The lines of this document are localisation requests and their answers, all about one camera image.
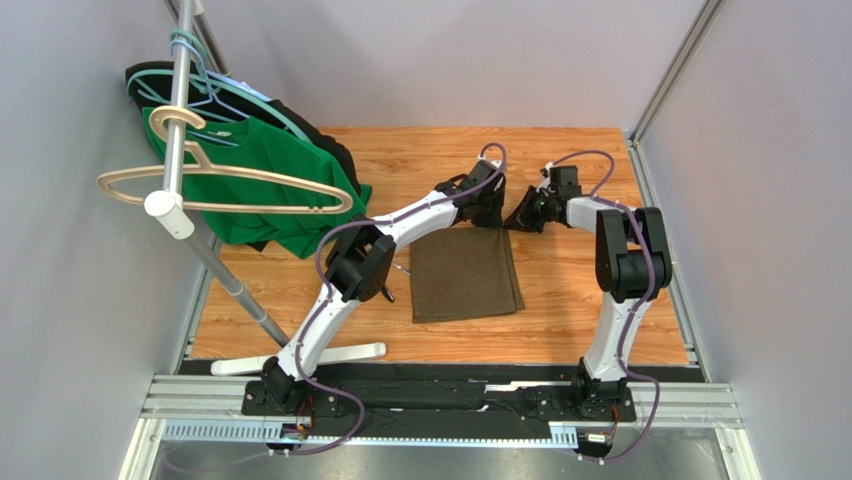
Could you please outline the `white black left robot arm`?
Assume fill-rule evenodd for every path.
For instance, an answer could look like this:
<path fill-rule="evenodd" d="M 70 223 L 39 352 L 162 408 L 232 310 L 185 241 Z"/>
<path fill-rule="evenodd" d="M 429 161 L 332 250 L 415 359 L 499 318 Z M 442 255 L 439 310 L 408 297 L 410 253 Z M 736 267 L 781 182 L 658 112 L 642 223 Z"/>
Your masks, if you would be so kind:
<path fill-rule="evenodd" d="M 295 408 L 293 392 L 309 381 L 331 339 L 362 303 L 386 283 L 396 251 L 438 230 L 471 221 L 489 209 L 485 200 L 505 179 L 507 162 L 478 158 L 473 170 L 438 184 L 417 202 L 394 213 L 356 216 L 332 229 L 336 242 L 318 272 L 323 285 L 315 306 L 296 335 L 266 360 L 260 378 L 267 398 L 286 412 Z"/>

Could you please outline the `brown cloth napkin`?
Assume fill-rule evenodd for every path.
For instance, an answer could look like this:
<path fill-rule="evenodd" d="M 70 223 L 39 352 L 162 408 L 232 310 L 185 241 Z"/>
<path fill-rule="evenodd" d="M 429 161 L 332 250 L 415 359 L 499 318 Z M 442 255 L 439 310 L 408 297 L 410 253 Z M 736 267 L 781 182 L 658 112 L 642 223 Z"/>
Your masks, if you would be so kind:
<path fill-rule="evenodd" d="M 525 309 L 509 233 L 462 227 L 410 245 L 412 322 L 482 319 Z"/>

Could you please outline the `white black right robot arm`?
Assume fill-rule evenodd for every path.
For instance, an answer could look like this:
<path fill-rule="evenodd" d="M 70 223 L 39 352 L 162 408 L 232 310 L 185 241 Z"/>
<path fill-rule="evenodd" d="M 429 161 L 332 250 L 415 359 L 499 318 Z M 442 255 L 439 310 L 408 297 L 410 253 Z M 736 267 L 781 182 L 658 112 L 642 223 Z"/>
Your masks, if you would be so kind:
<path fill-rule="evenodd" d="M 603 303 L 592 344 L 571 380 L 569 402 L 594 418 L 627 398 L 627 361 L 641 320 L 673 276 L 664 217 L 657 207 L 627 207 L 586 195 L 573 165 L 548 164 L 505 221 L 509 230 L 560 223 L 595 236 L 595 275 Z"/>

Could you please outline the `silver fork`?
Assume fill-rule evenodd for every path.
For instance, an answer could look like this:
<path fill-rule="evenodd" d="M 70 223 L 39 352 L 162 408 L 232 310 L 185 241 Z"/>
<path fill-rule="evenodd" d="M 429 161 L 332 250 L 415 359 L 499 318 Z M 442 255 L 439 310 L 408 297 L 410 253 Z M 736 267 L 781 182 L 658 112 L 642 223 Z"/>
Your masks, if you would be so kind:
<path fill-rule="evenodd" d="M 408 276 L 411 275 L 411 271 L 409 269 L 407 269 L 406 267 L 403 267 L 402 265 L 399 265 L 397 263 L 392 263 L 392 266 L 394 266 L 397 270 L 405 273 Z"/>

